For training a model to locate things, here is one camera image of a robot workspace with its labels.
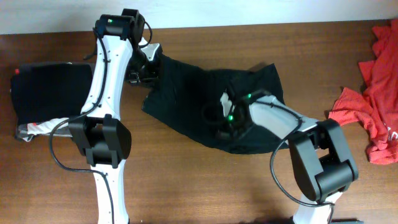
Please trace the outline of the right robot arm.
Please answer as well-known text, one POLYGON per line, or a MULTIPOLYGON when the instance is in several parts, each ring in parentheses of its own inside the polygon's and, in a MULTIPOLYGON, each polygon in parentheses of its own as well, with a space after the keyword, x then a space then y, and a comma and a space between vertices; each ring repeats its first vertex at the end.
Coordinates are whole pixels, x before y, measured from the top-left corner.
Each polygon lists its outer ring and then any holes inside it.
POLYGON ((220 105, 233 137, 256 125, 277 136, 279 146, 288 145, 302 196, 293 197, 276 182, 283 194, 299 205, 287 223, 333 223, 336 201, 359 176, 341 126, 333 119, 306 117, 265 90, 241 97, 225 91, 220 105))

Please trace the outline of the dark green shorts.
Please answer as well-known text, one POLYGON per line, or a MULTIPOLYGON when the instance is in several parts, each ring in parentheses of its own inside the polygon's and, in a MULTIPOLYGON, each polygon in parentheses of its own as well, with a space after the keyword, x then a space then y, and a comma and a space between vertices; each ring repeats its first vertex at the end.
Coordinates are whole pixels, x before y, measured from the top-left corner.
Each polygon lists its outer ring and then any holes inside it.
POLYGON ((274 64, 255 70, 200 67, 161 55, 159 79, 143 102, 143 112, 200 144, 230 154, 272 152, 280 138, 262 126, 252 125, 240 136, 230 136, 220 98, 231 88, 238 98, 266 90, 283 101, 283 90, 274 64))

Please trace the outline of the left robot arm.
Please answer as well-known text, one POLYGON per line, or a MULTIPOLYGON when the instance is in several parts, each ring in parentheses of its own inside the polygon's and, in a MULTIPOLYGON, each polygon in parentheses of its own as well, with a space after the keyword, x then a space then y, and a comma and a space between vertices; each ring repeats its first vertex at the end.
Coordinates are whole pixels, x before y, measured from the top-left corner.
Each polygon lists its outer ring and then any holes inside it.
POLYGON ((159 78, 160 44, 143 38, 149 27, 137 9, 103 14, 95 22, 96 64, 81 114, 68 122, 72 139, 95 178, 99 223, 129 223, 124 167, 131 132, 121 122, 124 82, 151 86, 159 78))

